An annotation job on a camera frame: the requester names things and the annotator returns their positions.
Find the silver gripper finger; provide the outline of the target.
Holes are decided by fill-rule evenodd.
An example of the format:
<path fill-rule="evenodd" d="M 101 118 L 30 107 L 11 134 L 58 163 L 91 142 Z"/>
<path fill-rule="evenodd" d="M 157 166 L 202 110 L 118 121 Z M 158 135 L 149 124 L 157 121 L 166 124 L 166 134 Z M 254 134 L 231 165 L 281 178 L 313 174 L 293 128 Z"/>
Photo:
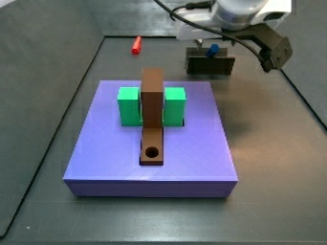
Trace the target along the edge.
<path fill-rule="evenodd" d="M 195 43 L 197 48 L 201 49 L 203 45 L 203 39 L 195 39 L 194 43 Z"/>

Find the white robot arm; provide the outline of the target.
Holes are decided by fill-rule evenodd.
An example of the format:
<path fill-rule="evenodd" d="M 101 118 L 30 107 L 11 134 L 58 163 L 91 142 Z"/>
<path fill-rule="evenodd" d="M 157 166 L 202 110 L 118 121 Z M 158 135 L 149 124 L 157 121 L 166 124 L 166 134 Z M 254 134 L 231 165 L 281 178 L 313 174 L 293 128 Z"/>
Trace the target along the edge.
<path fill-rule="evenodd" d="M 177 13 L 214 30 L 242 31 L 258 24 L 275 29 L 291 13 L 293 0 L 206 0 L 190 3 Z"/>

